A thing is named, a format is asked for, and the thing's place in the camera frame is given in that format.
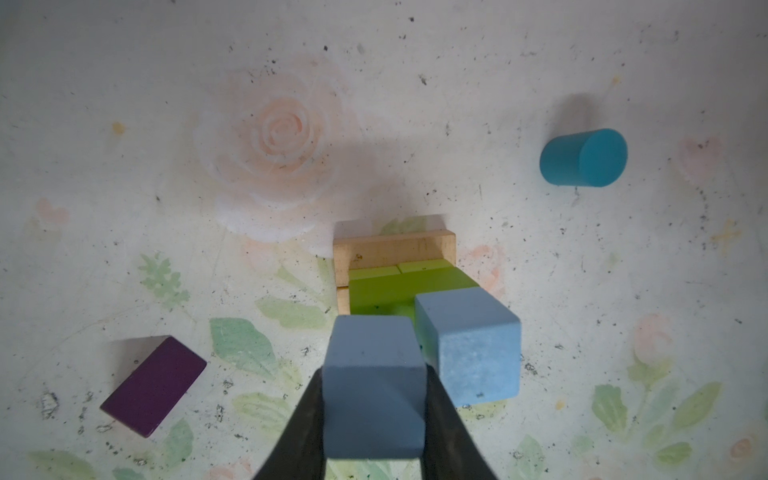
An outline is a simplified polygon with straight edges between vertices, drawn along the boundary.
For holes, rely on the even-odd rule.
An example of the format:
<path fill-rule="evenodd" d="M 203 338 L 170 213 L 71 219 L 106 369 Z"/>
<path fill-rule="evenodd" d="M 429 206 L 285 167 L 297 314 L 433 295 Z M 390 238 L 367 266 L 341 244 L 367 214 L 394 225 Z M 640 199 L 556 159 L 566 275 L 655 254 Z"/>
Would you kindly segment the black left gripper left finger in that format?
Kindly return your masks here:
<path fill-rule="evenodd" d="M 313 374 L 275 447 L 254 480 L 323 480 L 324 400 L 322 370 Z"/>

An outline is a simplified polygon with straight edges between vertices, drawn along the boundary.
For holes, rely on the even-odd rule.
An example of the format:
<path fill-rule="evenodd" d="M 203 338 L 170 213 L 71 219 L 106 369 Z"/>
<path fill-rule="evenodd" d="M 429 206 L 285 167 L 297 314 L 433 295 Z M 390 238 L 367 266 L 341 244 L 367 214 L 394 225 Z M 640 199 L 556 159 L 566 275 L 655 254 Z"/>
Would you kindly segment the natural wood plank block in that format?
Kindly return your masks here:
<path fill-rule="evenodd" d="M 347 287 L 352 270 L 437 259 L 445 259 L 455 265 L 456 252 L 456 234 L 445 229 L 335 239 L 335 284 L 339 288 Z"/>

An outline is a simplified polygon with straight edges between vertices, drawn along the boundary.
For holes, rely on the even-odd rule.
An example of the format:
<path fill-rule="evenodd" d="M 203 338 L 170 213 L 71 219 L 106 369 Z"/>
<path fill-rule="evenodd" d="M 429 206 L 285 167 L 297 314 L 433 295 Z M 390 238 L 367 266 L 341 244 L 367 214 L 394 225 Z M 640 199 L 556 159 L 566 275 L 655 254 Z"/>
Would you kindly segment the light blue cube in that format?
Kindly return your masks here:
<path fill-rule="evenodd" d="M 415 297 L 414 329 L 456 407 L 509 399 L 519 394 L 520 319 L 481 287 Z"/>
<path fill-rule="evenodd" d="M 325 455 L 421 456 L 426 389 L 427 366 L 410 318 L 338 316 L 322 366 Z"/>

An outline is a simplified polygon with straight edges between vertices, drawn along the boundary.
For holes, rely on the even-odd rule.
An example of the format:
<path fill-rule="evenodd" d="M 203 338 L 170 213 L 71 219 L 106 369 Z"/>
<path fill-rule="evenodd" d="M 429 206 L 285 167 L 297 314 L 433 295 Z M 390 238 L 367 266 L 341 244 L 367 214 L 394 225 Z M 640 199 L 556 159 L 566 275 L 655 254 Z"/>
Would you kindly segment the teal cylinder block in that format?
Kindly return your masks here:
<path fill-rule="evenodd" d="M 553 185 L 605 187 L 624 172 L 628 146 L 613 129 L 599 129 L 551 139 L 540 155 L 543 178 Z"/>

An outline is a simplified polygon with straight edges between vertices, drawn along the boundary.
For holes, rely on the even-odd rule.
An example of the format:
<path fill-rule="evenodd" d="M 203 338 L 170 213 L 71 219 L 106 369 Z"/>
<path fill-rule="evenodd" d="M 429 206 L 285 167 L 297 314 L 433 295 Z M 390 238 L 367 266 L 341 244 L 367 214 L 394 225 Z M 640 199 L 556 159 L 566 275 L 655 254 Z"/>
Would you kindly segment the purple wood block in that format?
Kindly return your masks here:
<path fill-rule="evenodd" d="M 200 377 L 208 362 L 173 336 L 145 337 L 152 351 L 102 402 L 101 411 L 150 437 Z"/>

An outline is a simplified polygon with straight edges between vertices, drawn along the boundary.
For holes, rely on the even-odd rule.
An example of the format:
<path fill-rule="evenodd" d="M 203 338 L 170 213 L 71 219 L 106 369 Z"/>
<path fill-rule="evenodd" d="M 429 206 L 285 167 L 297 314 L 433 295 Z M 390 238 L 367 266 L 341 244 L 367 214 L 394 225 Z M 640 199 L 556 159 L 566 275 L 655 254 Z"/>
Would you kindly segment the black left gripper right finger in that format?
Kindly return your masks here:
<path fill-rule="evenodd" d="M 435 369 L 427 367 L 425 443 L 420 458 L 426 480 L 497 480 L 477 449 Z"/>

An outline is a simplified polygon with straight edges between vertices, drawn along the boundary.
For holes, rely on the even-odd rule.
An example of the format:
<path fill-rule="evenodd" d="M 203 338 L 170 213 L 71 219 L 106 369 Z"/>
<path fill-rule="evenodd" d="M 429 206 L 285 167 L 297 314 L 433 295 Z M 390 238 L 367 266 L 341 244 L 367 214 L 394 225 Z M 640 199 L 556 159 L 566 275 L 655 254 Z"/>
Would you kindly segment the long green block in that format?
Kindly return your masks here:
<path fill-rule="evenodd" d="M 414 318 L 414 300 L 422 293 L 477 287 L 457 267 L 399 273 L 350 282 L 350 313 Z"/>

